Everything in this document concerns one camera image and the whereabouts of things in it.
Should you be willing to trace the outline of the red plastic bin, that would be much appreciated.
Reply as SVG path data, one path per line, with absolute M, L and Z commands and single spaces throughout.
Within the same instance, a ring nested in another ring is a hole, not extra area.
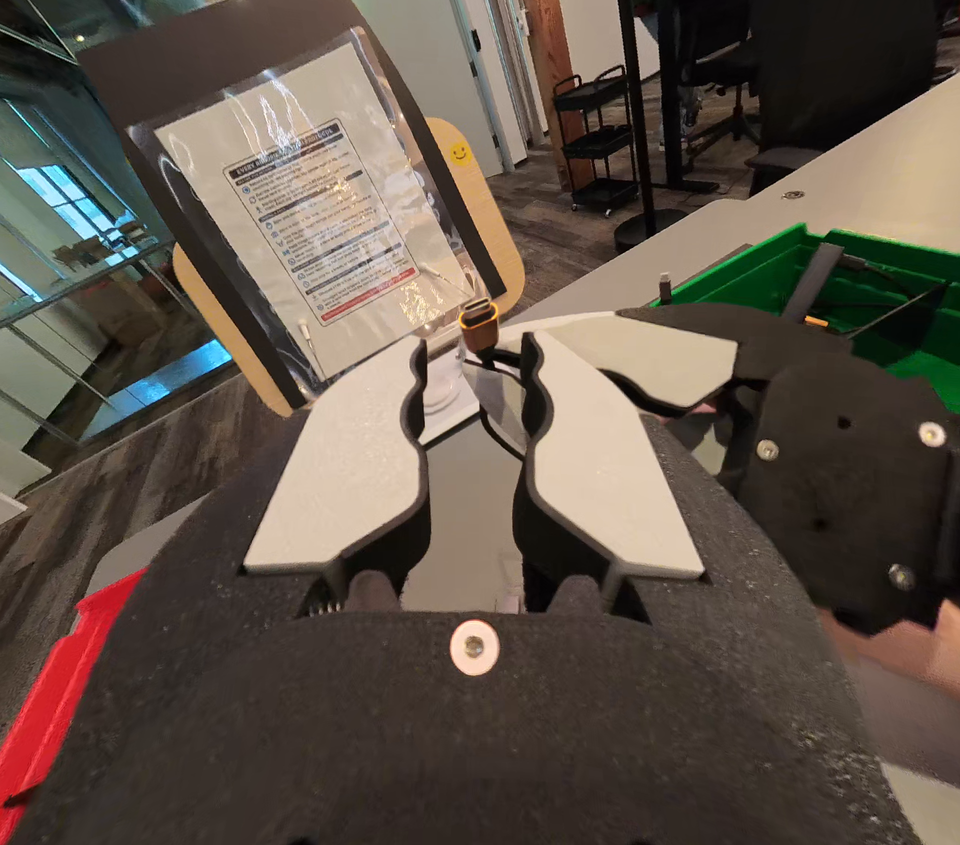
M 81 599 L 74 629 L 50 651 L 2 745 L 2 842 L 53 767 L 107 637 L 146 572 L 143 567 Z

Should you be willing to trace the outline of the black usb-c cable orange plugs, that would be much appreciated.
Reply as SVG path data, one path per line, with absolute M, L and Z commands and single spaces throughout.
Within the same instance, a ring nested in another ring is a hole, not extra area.
M 461 337 L 466 352 L 463 371 L 478 400 L 486 431 L 507 451 L 522 458 L 528 442 L 522 420 L 525 396 L 521 376 L 523 338 L 535 332 L 546 333 L 551 320 L 563 321 L 567 317 L 607 312 L 730 339 L 739 346 L 733 378 L 716 395 L 689 412 L 656 406 L 627 387 L 623 380 L 595 369 L 610 379 L 640 412 L 654 415 L 662 423 L 709 411 L 724 393 L 742 386 L 762 390 L 780 371 L 802 359 L 823 353 L 849 354 L 853 347 L 850 339 L 814 331 L 813 324 L 788 322 L 781 316 L 735 304 L 696 302 L 575 313 L 513 323 L 501 329 L 498 312 L 490 303 L 484 309 L 474 308 L 461 315 Z

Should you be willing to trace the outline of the black rolling cart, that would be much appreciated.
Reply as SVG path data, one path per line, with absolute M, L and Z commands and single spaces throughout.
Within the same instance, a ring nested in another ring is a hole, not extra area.
M 561 151 L 570 181 L 571 210 L 606 218 L 639 197 L 629 82 L 624 64 L 586 81 L 573 74 L 553 86 Z M 616 178 L 611 158 L 628 152 L 629 177 Z

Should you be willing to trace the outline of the black floor lamp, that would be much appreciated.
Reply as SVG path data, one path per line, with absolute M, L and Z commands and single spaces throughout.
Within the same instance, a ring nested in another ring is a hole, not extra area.
M 633 0 L 616 1 L 627 77 L 632 148 L 641 203 L 640 213 L 623 221 L 614 231 L 614 246 L 618 254 L 623 254 L 683 220 L 686 215 L 677 208 L 658 210 L 655 206 L 634 4 Z

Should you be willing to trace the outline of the black office chair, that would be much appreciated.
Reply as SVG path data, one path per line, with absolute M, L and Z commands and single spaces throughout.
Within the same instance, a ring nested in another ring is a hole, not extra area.
M 749 0 L 759 152 L 750 195 L 931 86 L 933 0 Z

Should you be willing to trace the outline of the green plastic bin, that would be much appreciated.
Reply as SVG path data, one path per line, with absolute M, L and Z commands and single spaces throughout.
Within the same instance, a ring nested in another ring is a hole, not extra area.
M 959 412 L 959 257 L 924 248 L 834 229 L 824 235 L 796 224 L 750 246 L 671 289 L 671 305 L 727 304 L 779 315 L 818 246 L 837 244 L 853 256 L 878 265 L 918 295 L 943 281 L 951 286 L 932 321 L 904 316 L 851 341 L 859 359 L 899 379 L 926 380 L 946 409 Z M 845 337 L 907 299 L 871 274 L 837 268 L 807 317 L 814 332 Z

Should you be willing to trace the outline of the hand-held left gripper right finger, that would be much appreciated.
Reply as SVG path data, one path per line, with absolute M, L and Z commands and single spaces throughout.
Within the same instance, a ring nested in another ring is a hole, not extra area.
M 513 516 L 525 561 L 551 580 L 698 580 L 705 566 L 639 409 L 545 330 L 522 339 L 528 433 Z

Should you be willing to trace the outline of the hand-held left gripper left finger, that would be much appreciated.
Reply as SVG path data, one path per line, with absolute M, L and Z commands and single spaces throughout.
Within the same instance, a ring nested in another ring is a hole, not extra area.
M 406 337 L 317 399 L 246 551 L 251 575 L 407 577 L 431 537 L 426 341 Z

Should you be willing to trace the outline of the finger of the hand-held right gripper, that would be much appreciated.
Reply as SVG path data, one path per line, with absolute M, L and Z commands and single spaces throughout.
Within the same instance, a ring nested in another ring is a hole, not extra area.
M 731 339 L 627 318 L 615 312 L 551 320 L 546 334 L 652 405 L 690 412 L 734 377 Z

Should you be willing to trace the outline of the black green bin divider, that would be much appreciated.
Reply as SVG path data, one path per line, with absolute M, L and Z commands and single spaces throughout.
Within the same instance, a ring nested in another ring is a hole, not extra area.
M 949 281 L 941 281 L 932 287 L 922 291 L 917 296 L 906 299 L 902 303 L 892 306 L 885 310 L 878 317 L 867 323 L 860 324 L 844 333 L 845 337 L 854 340 L 860 335 L 875 331 L 880 328 L 887 328 L 890 323 L 902 320 L 905 316 L 914 322 L 926 322 L 928 325 L 935 317 L 944 295 L 952 285 Z

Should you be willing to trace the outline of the person's right hand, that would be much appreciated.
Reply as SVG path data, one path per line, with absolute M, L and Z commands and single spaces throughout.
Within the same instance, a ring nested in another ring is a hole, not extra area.
M 820 611 L 883 762 L 959 786 L 959 608 L 933 628 L 901 621 L 872 636 Z

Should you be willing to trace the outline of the grey usb hub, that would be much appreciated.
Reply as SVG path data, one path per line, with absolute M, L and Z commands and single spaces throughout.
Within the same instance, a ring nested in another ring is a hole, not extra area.
M 837 268 L 857 274 L 870 274 L 894 288 L 894 292 L 911 300 L 916 295 L 900 283 L 894 275 L 865 258 L 849 254 L 837 244 L 824 242 L 814 251 L 804 268 L 796 287 L 786 301 L 780 317 L 788 322 L 802 323 L 816 304 L 822 290 Z

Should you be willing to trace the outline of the laminated instruction sheet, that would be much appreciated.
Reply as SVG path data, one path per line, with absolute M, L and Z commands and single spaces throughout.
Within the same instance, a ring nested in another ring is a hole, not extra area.
M 306 400 L 484 293 L 359 26 L 126 132 L 198 238 L 194 268 L 222 272 L 221 305 Z

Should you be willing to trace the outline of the black sign board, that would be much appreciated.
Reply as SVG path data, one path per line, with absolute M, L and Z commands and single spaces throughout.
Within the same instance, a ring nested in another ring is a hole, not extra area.
M 224 0 L 95 46 L 83 54 L 80 65 L 118 135 L 134 174 L 172 232 L 176 245 L 191 262 L 204 255 L 199 239 L 189 231 L 186 219 L 176 215 L 172 198 L 165 193 L 159 175 L 129 137 L 127 128 L 174 113 L 261 71 L 294 61 L 354 26 L 369 35 L 374 55 L 399 96 L 414 136 L 426 140 L 427 164 L 481 274 L 484 293 L 470 299 L 460 314 L 471 301 L 493 299 L 501 293 L 502 280 L 466 209 L 450 166 L 426 124 L 426 115 L 353 0 Z M 227 296 L 225 275 L 216 267 L 206 266 L 201 266 L 198 273 L 221 303 Z M 235 297 L 228 299 L 223 308 L 248 340 L 243 326 L 254 323 L 251 313 Z M 455 342 L 457 318 L 443 329 L 418 338 L 437 338 L 442 345 Z M 360 364 L 331 380 L 312 399 L 306 399 L 288 374 L 276 375 L 277 361 L 265 358 L 265 340 L 249 345 L 259 354 L 287 402 L 296 407 L 311 406 L 327 386 Z

